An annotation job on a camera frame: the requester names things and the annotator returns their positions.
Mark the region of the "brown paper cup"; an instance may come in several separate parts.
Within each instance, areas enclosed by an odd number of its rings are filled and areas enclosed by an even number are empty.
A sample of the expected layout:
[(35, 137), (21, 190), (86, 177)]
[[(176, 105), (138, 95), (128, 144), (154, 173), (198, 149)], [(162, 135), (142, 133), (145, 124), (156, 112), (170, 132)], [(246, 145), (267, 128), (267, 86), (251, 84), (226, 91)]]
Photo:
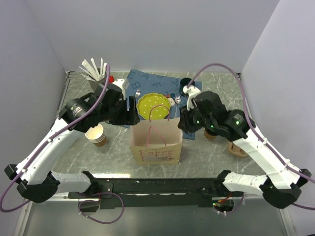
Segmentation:
[(217, 135), (216, 134), (213, 134), (211, 132), (208, 132), (206, 129), (204, 130), (204, 137), (207, 139), (207, 140), (214, 140)]

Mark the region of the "pink paper gift bag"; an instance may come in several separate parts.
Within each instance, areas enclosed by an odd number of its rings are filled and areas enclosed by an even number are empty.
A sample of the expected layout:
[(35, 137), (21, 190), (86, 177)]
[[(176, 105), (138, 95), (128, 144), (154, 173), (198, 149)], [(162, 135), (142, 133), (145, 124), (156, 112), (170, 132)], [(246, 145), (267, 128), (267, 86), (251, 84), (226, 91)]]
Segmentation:
[(177, 165), (183, 132), (179, 118), (142, 120), (129, 128), (129, 148), (137, 165)]

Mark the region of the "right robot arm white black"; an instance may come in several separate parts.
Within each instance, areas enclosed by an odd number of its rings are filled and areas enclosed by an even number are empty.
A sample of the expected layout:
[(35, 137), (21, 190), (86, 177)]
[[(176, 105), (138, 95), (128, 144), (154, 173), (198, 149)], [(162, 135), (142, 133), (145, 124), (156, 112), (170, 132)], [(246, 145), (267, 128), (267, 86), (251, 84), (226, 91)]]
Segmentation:
[(201, 92), (195, 86), (184, 86), (182, 93), (187, 98), (187, 104), (180, 108), (178, 128), (187, 133), (204, 128), (210, 135), (228, 139), (265, 172), (264, 175), (253, 176), (224, 170), (215, 179), (211, 192), (221, 196), (230, 192), (255, 194), (279, 209), (298, 200), (301, 187), (311, 177), (307, 169), (295, 167), (274, 150), (254, 121), (246, 120), (242, 110), (228, 111), (218, 94)]

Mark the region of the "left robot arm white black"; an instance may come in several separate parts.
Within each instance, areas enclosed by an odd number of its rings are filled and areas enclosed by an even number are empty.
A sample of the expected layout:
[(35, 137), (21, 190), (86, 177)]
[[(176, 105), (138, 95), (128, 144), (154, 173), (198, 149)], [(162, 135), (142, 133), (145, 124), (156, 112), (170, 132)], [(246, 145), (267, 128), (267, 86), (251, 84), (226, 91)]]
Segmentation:
[(97, 193), (97, 180), (90, 172), (62, 174), (52, 168), (76, 140), (99, 123), (140, 122), (135, 97), (126, 96), (127, 87), (126, 79), (118, 79), (106, 88), (100, 84), (95, 92), (68, 101), (36, 149), (19, 164), (5, 168), (23, 198), (42, 203), (56, 193), (79, 192), (87, 198)]

